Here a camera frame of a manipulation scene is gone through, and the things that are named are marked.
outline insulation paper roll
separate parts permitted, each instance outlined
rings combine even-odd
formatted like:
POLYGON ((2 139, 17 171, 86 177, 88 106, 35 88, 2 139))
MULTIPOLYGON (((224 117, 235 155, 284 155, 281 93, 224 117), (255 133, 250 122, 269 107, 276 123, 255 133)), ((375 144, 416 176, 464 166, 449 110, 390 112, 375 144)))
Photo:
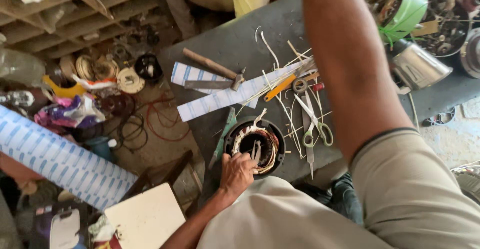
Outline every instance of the insulation paper roll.
POLYGON ((0 151, 99 210, 118 203, 137 179, 1 105, 0 151))

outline gray work surface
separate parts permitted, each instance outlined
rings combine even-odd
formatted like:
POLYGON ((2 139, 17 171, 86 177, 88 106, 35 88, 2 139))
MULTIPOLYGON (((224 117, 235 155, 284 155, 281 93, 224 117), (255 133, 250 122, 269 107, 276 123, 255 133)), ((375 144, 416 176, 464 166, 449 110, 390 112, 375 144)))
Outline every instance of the gray work surface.
MULTIPOLYGON (((263 31, 265 39, 275 52, 281 67, 296 57, 287 44, 287 40, 290 40, 300 53, 310 48, 302 18, 302 0, 278 0, 241 18, 234 19, 194 38, 166 48, 161 51, 158 60, 168 80, 170 80, 176 61, 208 71, 206 67, 183 56, 182 49, 186 47, 235 72, 239 73, 245 67, 244 77, 246 80, 250 80, 261 76, 262 69, 266 73, 270 72, 275 62, 261 39, 261 31, 263 31), (257 42, 255 42, 255 30, 258 26, 261 27, 258 29, 257 42)), ((420 123, 434 114, 464 103, 480 94, 480 80, 467 78, 461 71, 461 68, 455 68, 452 74, 436 85, 412 93, 420 123)), ((185 89, 177 84, 170 84, 178 105, 205 96, 204 93, 185 89)), ((320 92, 323 113, 330 111, 326 90, 320 92)), ((283 103, 285 106, 291 107, 294 99, 293 93, 289 91, 287 97, 288 99, 285 99, 285 92, 283 92, 283 103)), ((400 96, 400 101, 408 115, 413 117, 408 96, 400 96)), ((312 101, 312 103, 315 114, 320 117, 318 106, 315 102, 312 101)), ((233 107, 238 111, 241 105, 236 104, 233 107)), ((287 135, 290 126, 287 127, 286 124, 290 124, 290 121, 277 99, 266 103, 261 98, 255 109, 244 107, 239 117, 258 116, 263 108, 267 108, 264 118, 276 124, 283 135, 287 135)), ((228 108, 223 108, 188 122, 207 165, 220 136, 220 134, 215 136, 214 134, 224 128, 227 115, 228 108)), ((324 122, 332 129, 335 136, 332 115, 335 115, 335 113, 326 116, 324 122)), ((362 115, 362 113, 352 113, 352 115, 362 115)), ((295 103, 293 109, 293 121, 297 128, 303 126, 301 106, 298 103, 295 103)), ((303 129, 300 129, 297 133, 301 138, 303 129)), ((297 148, 290 138, 286 138, 285 142, 286 150, 291 151, 291 153, 285 155, 283 165, 273 175, 287 181, 293 181, 308 175, 310 168, 306 158, 300 160, 297 148)), ((314 169, 342 157, 336 146, 336 141, 333 142, 332 147, 325 147, 321 141, 317 142, 314 147, 314 155, 314 169)))

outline hand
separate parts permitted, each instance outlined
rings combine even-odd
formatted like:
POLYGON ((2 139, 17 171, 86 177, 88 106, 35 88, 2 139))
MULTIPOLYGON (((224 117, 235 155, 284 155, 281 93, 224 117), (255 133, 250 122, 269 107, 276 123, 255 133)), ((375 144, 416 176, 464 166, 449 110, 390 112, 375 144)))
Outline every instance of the hand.
POLYGON ((233 203, 254 182, 257 163, 249 153, 236 153, 233 157, 222 155, 222 179, 219 192, 225 193, 233 203))

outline plastic bag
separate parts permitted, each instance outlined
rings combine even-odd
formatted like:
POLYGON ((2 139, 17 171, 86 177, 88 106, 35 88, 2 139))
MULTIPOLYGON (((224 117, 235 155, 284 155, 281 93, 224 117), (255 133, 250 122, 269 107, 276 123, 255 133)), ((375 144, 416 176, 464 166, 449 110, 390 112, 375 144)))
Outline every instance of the plastic bag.
POLYGON ((43 75, 45 63, 42 60, 27 53, 0 48, 0 78, 43 87, 43 75))

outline white board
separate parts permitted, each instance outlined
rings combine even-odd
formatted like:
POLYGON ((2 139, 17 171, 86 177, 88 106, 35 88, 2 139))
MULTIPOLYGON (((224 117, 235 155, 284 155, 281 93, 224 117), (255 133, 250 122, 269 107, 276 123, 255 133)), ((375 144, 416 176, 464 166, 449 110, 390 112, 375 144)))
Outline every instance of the white board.
POLYGON ((122 249, 159 249, 184 222, 168 183, 105 210, 122 249))

